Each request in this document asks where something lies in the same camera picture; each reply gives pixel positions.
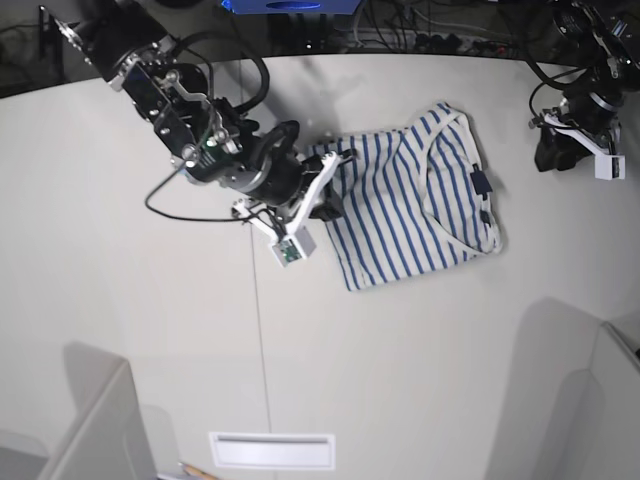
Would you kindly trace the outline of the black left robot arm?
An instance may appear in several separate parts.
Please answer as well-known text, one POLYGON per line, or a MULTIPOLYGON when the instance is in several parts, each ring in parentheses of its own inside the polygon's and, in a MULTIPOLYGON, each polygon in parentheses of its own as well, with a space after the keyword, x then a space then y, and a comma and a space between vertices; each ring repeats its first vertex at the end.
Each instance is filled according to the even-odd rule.
POLYGON ((518 44, 539 84, 528 100, 529 127, 540 132, 534 162, 539 172, 567 171, 591 157, 599 180, 622 180, 626 160, 619 147, 619 112, 639 91, 639 56, 625 42, 628 23, 620 15, 609 26, 594 1, 552 1, 553 23, 576 49, 574 69, 550 76, 528 49, 528 33, 518 44))

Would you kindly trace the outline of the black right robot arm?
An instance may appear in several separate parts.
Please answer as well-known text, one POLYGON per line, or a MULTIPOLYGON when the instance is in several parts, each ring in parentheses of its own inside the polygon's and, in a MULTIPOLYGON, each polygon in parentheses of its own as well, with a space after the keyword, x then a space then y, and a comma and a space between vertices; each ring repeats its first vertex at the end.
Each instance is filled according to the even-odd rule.
POLYGON ((249 118, 266 99, 271 76, 261 56, 241 39, 233 42, 257 68, 259 87, 248 100, 232 104, 216 96, 211 67, 179 59, 196 43, 228 40, 222 32, 178 39, 136 1, 105 1, 79 22, 56 15, 50 22, 113 90, 129 96, 190 181, 231 188, 264 204, 280 222, 293 219, 305 201, 312 219, 330 222, 343 216, 331 179, 321 177, 331 172, 327 159, 299 156, 299 123, 283 121, 262 134, 249 118))

